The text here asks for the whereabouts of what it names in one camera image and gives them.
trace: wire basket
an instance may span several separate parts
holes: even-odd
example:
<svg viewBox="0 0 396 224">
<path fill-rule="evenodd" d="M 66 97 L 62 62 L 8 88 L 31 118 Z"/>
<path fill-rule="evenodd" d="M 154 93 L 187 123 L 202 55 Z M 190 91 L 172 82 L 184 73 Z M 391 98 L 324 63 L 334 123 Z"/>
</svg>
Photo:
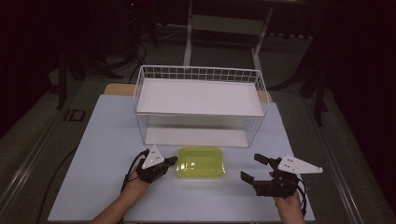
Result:
<svg viewBox="0 0 396 224">
<path fill-rule="evenodd" d="M 142 112 L 139 110 L 139 105 L 142 104 L 141 98 L 145 83 L 152 80 L 158 81 L 182 81 L 183 85 L 189 83 L 197 83 L 204 85 L 215 83 L 215 85 L 229 86 L 235 83 L 246 83 L 237 85 L 249 85 L 257 92 L 257 104 L 261 111 L 259 116 L 246 116 L 230 113 L 216 114 L 216 113 L 195 113 L 194 111 L 173 112 L 165 111 L 159 113 Z M 156 101 L 157 98 L 151 98 L 150 101 Z M 184 101 L 190 105 L 195 105 L 195 102 Z M 234 106 L 238 107 L 241 102 L 234 102 Z M 268 110 L 269 95 L 265 89 L 262 73 L 259 70 L 251 69 L 236 69 L 236 68 L 221 68 L 221 67 L 197 67 L 197 66 L 161 66 L 161 65 L 143 65 L 140 67 L 136 87 L 134 90 L 134 111 L 137 116 L 142 139 L 145 144 L 157 145 L 182 145 L 182 146 L 213 146 L 213 147 L 248 147 L 253 141 L 253 138 L 258 131 L 265 114 Z M 153 140 L 149 137 L 150 129 L 159 130 L 163 127 L 172 127 L 175 131 L 174 135 L 164 136 L 169 132 L 157 133 L 162 140 Z M 188 140 L 186 132 L 192 131 L 191 137 L 193 141 Z M 227 136 L 227 133 L 243 133 L 244 140 L 239 139 L 238 136 Z M 165 138 L 172 138 L 182 135 L 184 140 L 167 141 Z"/>
</svg>

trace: black cable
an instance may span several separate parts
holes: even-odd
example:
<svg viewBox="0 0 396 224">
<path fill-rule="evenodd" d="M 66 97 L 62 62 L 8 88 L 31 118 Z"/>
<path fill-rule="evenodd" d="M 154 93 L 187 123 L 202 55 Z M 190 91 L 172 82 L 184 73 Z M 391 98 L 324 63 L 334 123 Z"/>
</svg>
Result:
<svg viewBox="0 0 396 224">
<path fill-rule="evenodd" d="M 75 147 L 72 151 L 69 152 L 69 154 L 67 154 L 67 156 L 62 160 L 61 164 L 59 164 L 59 166 L 58 166 L 58 168 L 56 169 L 55 173 L 52 175 L 52 178 L 50 179 L 49 184 L 47 185 L 47 189 L 46 189 L 46 192 L 45 192 L 44 199 L 43 199 L 43 201 L 42 201 L 42 203 L 41 203 L 41 206 L 40 206 L 40 211 L 39 211 L 39 213 L 38 213 L 37 220 L 35 221 L 36 224 L 38 224 L 38 223 L 40 222 L 40 218 L 41 218 L 41 215 L 42 215 L 43 210 L 44 210 L 44 205 L 45 205 L 45 202 L 46 202 L 46 200 L 47 200 L 47 196 L 48 196 L 48 194 L 49 194 L 49 191 L 50 191 L 50 187 L 51 187 L 51 185 L 52 185 L 52 182 L 53 182 L 53 180 L 55 179 L 55 176 L 58 174 L 59 170 L 60 170 L 61 167 L 64 165 L 64 162 L 65 162 L 73 153 L 75 153 L 75 152 L 77 151 L 77 148 L 78 148 L 78 147 Z"/>
<path fill-rule="evenodd" d="M 103 64 L 103 67 L 107 68 L 107 69 L 116 69 L 116 68 L 120 68 L 122 66 L 126 66 L 128 64 L 133 63 L 133 58 L 134 55 L 132 53 L 127 53 L 125 56 L 123 56 L 123 59 L 119 62 L 116 63 L 108 63 L 108 64 Z"/>
<path fill-rule="evenodd" d="M 114 73 L 122 72 L 122 71 L 124 71 L 124 70 L 126 70 L 126 69 L 132 67 L 133 64 L 134 64 L 134 62 L 133 62 L 133 61 L 130 61 L 128 64 L 125 64 L 125 66 L 121 67 L 120 69 L 114 70 Z"/>
<path fill-rule="evenodd" d="M 132 180 L 128 180 L 129 179 L 129 174 L 132 172 L 132 169 L 134 168 L 134 164 L 137 162 L 137 160 L 141 157 L 141 156 L 146 156 L 149 154 L 149 149 L 146 149 L 142 152 L 140 152 L 135 158 L 134 161 L 132 162 L 131 166 L 129 167 L 128 173 L 126 173 L 124 180 L 122 182 L 122 187 L 121 187 L 121 192 L 124 190 L 126 183 L 128 183 L 129 181 Z"/>
<path fill-rule="evenodd" d="M 300 193 L 302 195 L 302 198 L 303 198 L 302 199 L 302 204 L 301 204 L 301 206 L 302 206 L 301 211 L 303 212 L 303 216 L 305 217 L 305 213 L 306 213 L 306 192 L 298 185 L 297 185 L 297 190 L 300 191 Z"/>
<path fill-rule="evenodd" d="M 139 178 L 139 176 L 138 176 L 138 177 L 135 177 L 135 178 L 133 178 L 133 179 L 127 180 L 126 182 L 131 182 L 131 181 L 136 180 L 136 179 L 138 179 L 138 178 Z"/>
<path fill-rule="evenodd" d="M 142 64 L 148 64 L 144 59 L 140 59 L 139 57 L 137 57 L 137 59 L 138 59 L 139 61 L 141 61 Z M 155 71 L 152 69 L 152 67 L 148 67 L 148 69 L 151 71 L 151 73 L 154 75 L 154 77 L 156 77 L 156 78 L 161 78 L 160 75 L 158 75 L 158 74 L 155 73 Z"/>
<path fill-rule="evenodd" d="M 306 197 L 306 185 L 305 185 L 305 183 L 304 183 L 304 181 L 302 180 L 302 179 L 298 179 L 302 184 L 303 184 L 303 186 L 304 186 L 304 197 Z"/>
<path fill-rule="evenodd" d="M 140 43 L 140 42 L 139 42 L 138 44 L 143 48 L 144 54 L 143 54 L 143 57 L 142 57 L 141 59 L 140 59 L 140 57 L 138 56 L 138 54 L 136 54 L 136 58 L 137 58 L 137 60 L 139 61 L 139 63 L 136 65 L 136 67 L 134 68 L 134 71 L 133 71 L 133 72 L 131 73 L 131 75 L 129 76 L 128 84 L 131 84 L 132 77 L 134 76 L 134 73 L 136 72 L 137 68 L 138 68 L 139 66 L 143 65 L 143 63 L 145 62 L 144 60 L 145 60 L 146 55 L 147 55 L 147 52 L 148 52 L 146 46 L 144 46 L 144 45 L 143 45 L 142 43 Z"/>
</svg>

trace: white wire basket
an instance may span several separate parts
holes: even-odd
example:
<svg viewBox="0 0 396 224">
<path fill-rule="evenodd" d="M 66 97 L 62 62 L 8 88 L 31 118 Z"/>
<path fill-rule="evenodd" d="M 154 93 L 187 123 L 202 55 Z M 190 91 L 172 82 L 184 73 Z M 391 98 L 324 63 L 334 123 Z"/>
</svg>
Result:
<svg viewBox="0 0 396 224">
<path fill-rule="evenodd" d="M 148 145 L 248 147 L 268 110 L 259 70 L 143 65 L 134 90 Z"/>
</svg>

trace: forearm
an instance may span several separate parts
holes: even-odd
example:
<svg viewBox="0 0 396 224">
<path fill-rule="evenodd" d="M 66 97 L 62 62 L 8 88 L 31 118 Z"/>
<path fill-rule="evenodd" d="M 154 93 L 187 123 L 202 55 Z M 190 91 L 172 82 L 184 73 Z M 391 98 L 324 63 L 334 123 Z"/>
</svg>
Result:
<svg viewBox="0 0 396 224">
<path fill-rule="evenodd" d="M 127 195 L 123 192 L 111 205 L 100 213 L 91 224 L 118 223 L 138 199 L 139 197 L 137 195 Z"/>
</svg>

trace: wire rack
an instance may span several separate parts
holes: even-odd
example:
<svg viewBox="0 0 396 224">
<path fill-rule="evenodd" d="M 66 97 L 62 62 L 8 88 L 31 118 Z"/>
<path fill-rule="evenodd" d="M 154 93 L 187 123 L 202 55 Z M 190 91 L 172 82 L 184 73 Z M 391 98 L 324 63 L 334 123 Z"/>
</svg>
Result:
<svg viewBox="0 0 396 224">
<path fill-rule="evenodd" d="M 140 101 L 140 95 L 142 93 L 143 84 L 146 78 L 190 79 L 190 80 L 208 80 L 208 81 L 219 81 L 219 82 L 254 83 L 264 116 L 268 109 L 269 95 L 265 89 L 262 73 L 259 70 L 224 68 L 224 67 L 143 65 L 140 67 L 139 76 L 136 81 L 136 88 L 134 90 L 135 112 L 137 112 L 137 107 Z M 137 115 L 140 132 L 142 134 L 142 138 L 144 141 L 146 139 L 146 134 L 148 131 L 148 126 L 151 117 L 152 115 Z M 188 120 L 188 118 L 190 117 L 191 115 L 185 115 L 184 120 Z M 244 118 L 243 125 L 246 131 L 248 145 L 252 142 L 262 121 L 263 118 L 261 119 Z"/>
</svg>

